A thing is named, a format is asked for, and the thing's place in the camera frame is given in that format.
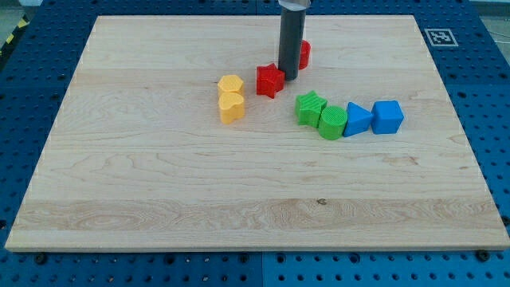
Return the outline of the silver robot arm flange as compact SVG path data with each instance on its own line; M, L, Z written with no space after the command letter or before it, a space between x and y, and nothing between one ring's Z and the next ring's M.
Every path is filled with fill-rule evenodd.
M278 0L281 7L291 11L306 10L311 5L311 0Z

